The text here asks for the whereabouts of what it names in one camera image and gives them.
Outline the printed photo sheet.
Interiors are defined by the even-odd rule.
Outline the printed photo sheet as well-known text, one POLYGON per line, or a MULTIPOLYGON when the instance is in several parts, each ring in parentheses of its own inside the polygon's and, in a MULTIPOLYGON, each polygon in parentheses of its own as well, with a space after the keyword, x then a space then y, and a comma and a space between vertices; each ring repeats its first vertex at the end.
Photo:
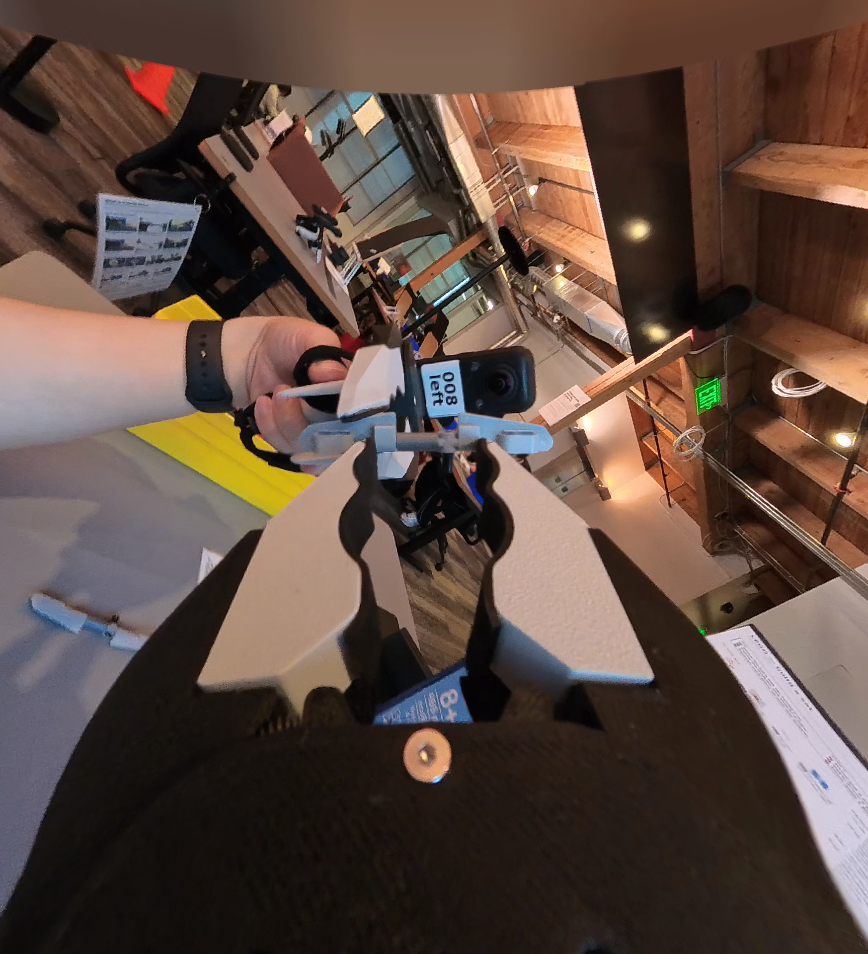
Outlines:
POLYGON ((111 302, 167 290, 201 212, 198 204, 98 195, 94 289, 111 302))

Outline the black table base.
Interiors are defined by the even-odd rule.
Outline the black table base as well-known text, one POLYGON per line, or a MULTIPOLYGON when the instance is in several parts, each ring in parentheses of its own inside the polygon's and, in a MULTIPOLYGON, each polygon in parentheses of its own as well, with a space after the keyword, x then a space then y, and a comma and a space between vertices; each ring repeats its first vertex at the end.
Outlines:
POLYGON ((50 134, 60 118, 51 99, 30 74, 56 43, 54 38, 35 34, 13 59, 0 61, 0 109, 41 135, 50 134))

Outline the black office chair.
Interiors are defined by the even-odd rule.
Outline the black office chair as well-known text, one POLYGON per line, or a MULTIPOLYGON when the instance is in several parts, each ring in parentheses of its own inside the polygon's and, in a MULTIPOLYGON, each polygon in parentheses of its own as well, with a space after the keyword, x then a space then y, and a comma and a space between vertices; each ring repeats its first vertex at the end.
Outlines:
POLYGON ((199 146, 225 133, 232 117, 242 133, 267 88, 259 81, 201 73, 171 133, 115 168, 130 195, 201 208, 178 280, 210 301, 222 297, 215 288, 219 280, 246 279, 257 244, 236 211, 231 185, 204 161, 199 146))

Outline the light office desk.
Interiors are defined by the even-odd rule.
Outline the light office desk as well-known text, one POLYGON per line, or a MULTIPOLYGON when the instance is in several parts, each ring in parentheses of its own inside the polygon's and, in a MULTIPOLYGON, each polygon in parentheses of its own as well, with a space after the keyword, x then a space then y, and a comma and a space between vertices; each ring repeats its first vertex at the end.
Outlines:
POLYGON ((278 277, 289 281, 304 298, 310 315, 356 336, 359 328, 347 288, 337 280, 329 262, 317 261, 308 242, 297 235, 296 218, 303 210, 268 161, 269 142, 260 124, 249 125, 245 137, 259 152, 250 170, 221 136, 204 140, 199 150, 220 178, 235 177, 230 191, 248 220, 249 231, 273 262, 278 277))

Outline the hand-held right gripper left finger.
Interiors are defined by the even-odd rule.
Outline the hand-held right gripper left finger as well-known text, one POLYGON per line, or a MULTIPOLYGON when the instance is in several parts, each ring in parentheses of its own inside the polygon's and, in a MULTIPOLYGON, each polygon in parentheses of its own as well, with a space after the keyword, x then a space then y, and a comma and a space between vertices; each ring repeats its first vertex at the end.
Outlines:
POLYGON ((371 685, 420 666, 395 538, 373 514, 374 441, 336 459, 268 522, 198 676, 206 692, 273 687, 291 705, 312 689, 371 685))

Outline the orange floor marker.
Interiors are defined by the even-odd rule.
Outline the orange floor marker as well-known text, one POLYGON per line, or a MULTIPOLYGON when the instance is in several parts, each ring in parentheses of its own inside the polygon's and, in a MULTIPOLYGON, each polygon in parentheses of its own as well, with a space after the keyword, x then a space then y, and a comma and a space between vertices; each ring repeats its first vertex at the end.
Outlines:
POLYGON ((143 62, 137 68, 125 67, 130 87, 142 100, 158 112, 169 115, 166 102, 169 89, 177 72, 176 67, 155 62, 143 62))

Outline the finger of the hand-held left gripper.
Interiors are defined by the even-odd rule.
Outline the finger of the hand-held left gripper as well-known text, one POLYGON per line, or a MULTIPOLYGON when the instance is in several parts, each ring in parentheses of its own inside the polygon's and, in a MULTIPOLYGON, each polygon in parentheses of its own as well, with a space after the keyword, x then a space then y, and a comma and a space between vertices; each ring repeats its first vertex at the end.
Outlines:
POLYGON ((541 424, 489 416, 458 416, 457 450, 472 451, 480 442, 494 443, 510 455, 533 455, 552 449, 553 438, 541 424))
POLYGON ((367 442, 377 456, 394 452, 396 419, 332 420, 311 423, 299 437, 293 463, 300 467, 328 467, 357 443, 367 442))

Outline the person's left hand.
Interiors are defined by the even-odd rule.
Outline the person's left hand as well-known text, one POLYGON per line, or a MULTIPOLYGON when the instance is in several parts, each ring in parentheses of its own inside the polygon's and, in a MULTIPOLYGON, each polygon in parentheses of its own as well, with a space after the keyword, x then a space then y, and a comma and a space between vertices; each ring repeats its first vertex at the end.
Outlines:
POLYGON ((238 317, 224 323, 221 354, 236 409, 253 405, 259 437, 291 457, 309 425, 307 404, 279 392, 296 385, 294 371, 304 353, 340 346, 328 328, 298 317, 238 317))

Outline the large printed instruction sheet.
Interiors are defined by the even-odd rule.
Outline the large printed instruction sheet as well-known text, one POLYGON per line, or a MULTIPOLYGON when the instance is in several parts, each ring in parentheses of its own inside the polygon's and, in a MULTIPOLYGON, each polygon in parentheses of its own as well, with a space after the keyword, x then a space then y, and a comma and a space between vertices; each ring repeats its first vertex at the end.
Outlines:
POLYGON ((868 940, 868 766, 753 627, 706 639, 764 723, 822 860, 868 940))

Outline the brown divider panel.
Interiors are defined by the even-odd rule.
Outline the brown divider panel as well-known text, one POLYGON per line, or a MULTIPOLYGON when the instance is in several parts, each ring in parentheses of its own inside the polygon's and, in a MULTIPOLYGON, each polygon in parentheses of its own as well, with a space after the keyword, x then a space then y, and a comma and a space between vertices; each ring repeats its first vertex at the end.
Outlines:
POLYGON ((306 137, 303 117, 281 136, 275 138, 268 161, 297 200, 303 213, 309 215, 314 206, 336 217, 345 204, 345 197, 334 185, 314 147, 306 137))

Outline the person's left forearm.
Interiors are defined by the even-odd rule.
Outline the person's left forearm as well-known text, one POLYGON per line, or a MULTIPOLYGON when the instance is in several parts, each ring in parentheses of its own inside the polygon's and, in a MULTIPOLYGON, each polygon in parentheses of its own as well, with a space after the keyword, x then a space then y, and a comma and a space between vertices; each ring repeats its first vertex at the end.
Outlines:
POLYGON ((189 416, 186 325, 0 297, 0 450, 189 416))

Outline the black ceiling panel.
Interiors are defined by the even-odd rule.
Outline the black ceiling panel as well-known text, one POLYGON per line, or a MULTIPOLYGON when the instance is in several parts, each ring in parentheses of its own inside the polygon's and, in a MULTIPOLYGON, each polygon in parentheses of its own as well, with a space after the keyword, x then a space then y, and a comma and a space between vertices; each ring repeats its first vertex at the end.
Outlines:
POLYGON ((633 357, 691 328, 697 308, 683 69, 574 89, 633 357))

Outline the grey desk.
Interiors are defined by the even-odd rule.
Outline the grey desk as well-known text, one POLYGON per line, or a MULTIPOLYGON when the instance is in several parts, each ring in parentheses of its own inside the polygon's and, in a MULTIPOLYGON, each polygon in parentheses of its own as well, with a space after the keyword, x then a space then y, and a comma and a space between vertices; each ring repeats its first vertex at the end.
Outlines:
POLYGON ((45 592, 148 635, 267 516, 118 430, 0 451, 0 913, 56 784, 131 654, 35 614, 45 592))

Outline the black smartwatch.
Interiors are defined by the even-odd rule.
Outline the black smartwatch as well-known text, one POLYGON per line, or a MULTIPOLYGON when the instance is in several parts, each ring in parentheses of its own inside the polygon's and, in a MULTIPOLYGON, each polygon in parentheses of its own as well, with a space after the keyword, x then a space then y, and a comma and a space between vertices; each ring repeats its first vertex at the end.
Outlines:
POLYGON ((235 410, 222 356, 221 319, 196 319, 189 323, 185 340, 185 398, 198 412, 230 413, 235 410))

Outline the blue robot kit box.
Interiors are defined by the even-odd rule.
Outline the blue robot kit box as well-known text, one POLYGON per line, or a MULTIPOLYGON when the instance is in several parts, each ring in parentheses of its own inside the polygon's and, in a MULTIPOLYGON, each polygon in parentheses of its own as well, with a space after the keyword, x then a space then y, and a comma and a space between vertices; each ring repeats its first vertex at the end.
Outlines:
POLYGON ((431 724, 473 722, 464 698, 462 680, 466 676, 464 662, 413 687, 410 691, 386 702, 376 713, 375 725, 431 724))

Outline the yellow parts bin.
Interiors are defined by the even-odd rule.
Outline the yellow parts bin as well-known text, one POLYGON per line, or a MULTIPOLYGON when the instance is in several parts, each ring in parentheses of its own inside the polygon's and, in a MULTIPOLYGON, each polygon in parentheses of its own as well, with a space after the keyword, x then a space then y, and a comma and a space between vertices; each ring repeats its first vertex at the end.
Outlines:
MULTIPOLYGON (((258 384, 278 386, 278 377, 252 379, 266 372, 258 359, 266 357, 264 334, 275 329, 268 317, 229 321, 222 342, 226 377, 236 399, 264 393, 258 384)), ((192 414, 172 421, 130 427, 129 433, 221 485, 237 497, 272 516, 286 507, 315 478, 274 468, 243 447, 229 415, 192 414)))

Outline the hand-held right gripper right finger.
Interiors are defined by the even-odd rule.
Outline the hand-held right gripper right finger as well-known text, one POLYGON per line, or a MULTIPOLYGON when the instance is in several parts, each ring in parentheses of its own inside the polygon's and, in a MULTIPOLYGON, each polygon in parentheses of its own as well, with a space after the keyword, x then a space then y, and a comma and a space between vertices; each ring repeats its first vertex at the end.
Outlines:
POLYGON ((490 551, 467 674, 559 696, 581 682, 649 685, 654 673, 590 528, 495 442, 480 440, 480 539, 490 551))

